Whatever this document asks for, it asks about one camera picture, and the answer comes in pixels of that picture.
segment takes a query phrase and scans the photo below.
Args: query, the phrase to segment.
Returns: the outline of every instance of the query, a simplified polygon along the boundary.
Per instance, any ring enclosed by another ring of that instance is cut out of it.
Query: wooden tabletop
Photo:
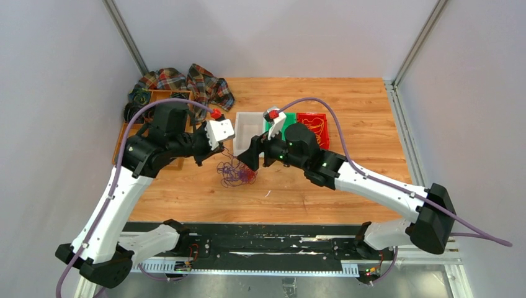
[[[238,111],[266,111],[301,97],[319,97],[336,112],[351,157],[362,166],[404,182],[408,167],[381,79],[227,78],[236,102],[225,116],[233,124]],[[334,120],[316,102],[302,102],[287,112],[322,112],[328,116],[330,150],[343,153]],[[225,143],[232,150],[232,141]],[[361,224],[384,222],[398,214],[366,198],[311,184],[303,172],[276,162],[260,168],[252,185],[224,188],[215,155],[198,167],[192,158],[182,171],[162,170],[135,206],[130,220],[288,224]]]

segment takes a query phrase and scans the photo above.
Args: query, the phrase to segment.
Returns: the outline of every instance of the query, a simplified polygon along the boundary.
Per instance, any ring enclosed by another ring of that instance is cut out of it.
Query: white wall
[[[116,0],[148,68],[392,79],[437,0]]]
[[[399,89],[428,182],[514,243],[458,240],[475,297],[526,291],[524,12],[521,0],[451,0]]]
[[[140,74],[102,1],[3,1],[0,40],[0,296],[54,297]]]

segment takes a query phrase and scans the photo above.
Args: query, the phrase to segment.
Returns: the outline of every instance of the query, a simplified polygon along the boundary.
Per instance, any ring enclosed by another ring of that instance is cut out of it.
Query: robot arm
[[[119,285],[133,265],[164,251],[185,250],[189,231],[175,220],[168,220],[158,228],[140,236],[118,241],[137,200],[159,171],[174,158],[193,156],[200,166],[208,157],[224,150],[223,142],[234,138],[230,120],[223,116],[209,120],[193,133],[185,132],[188,106],[175,102],[161,104],[154,112],[153,121],[126,140],[122,167],[117,186],[108,204],[103,195],[81,233],[72,243],[60,245],[55,256],[68,264],[82,247],[73,267],[87,280],[104,287]],[[104,194],[109,193],[117,169],[113,168]],[[84,243],[102,209],[89,243]]]
[[[328,187],[360,194],[379,204],[385,205],[402,215],[402,219],[385,223],[362,224],[356,235],[355,247],[364,257],[377,254],[388,246],[414,244],[420,249],[434,254],[442,254],[453,227],[453,219],[429,206],[415,196],[426,197],[455,213],[447,190],[438,184],[430,189],[410,185],[374,173],[363,166],[350,164],[353,161],[338,153],[321,149],[316,135],[301,124],[287,127],[285,141],[281,138],[281,128],[285,121],[284,113],[271,108],[265,119],[272,124],[270,130],[251,139],[250,147],[238,156],[253,171],[259,168],[259,154],[264,153],[263,167],[279,161],[284,166],[293,166],[304,171],[304,175],[318,186]],[[411,192],[397,190],[379,183],[380,178],[389,185],[403,187]]]

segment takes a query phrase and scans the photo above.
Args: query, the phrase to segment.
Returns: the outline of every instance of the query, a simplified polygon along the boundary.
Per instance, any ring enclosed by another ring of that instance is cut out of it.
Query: red basket
[[[296,122],[303,123],[316,134],[320,148],[329,150],[329,130],[325,114],[296,113]]]

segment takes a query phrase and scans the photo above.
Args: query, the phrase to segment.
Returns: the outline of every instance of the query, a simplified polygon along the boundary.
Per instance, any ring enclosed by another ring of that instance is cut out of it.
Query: plaid fabric
[[[149,103],[151,94],[149,89],[156,90],[187,90],[184,74],[175,68],[161,68],[157,71],[150,71],[147,75],[140,78],[128,94],[130,102],[137,102],[142,106]]]
[[[225,79],[214,77],[197,64],[192,64],[187,79],[175,68],[150,71],[135,84],[128,94],[128,101],[137,102],[141,106],[148,104],[151,97],[149,89],[190,90],[194,93],[195,101],[206,106],[216,104],[227,112],[234,105],[234,96]],[[197,107],[194,108],[194,113],[198,122],[204,120],[207,114]]]
[[[194,100],[207,106],[215,104],[225,111],[230,111],[234,105],[234,96],[228,88],[225,79],[214,77],[208,70],[197,64],[192,64],[188,70],[188,90],[194,93]],[[198,121],[204,120],[207,116],[206,111],[199,108],[194,109],[195,118]]]

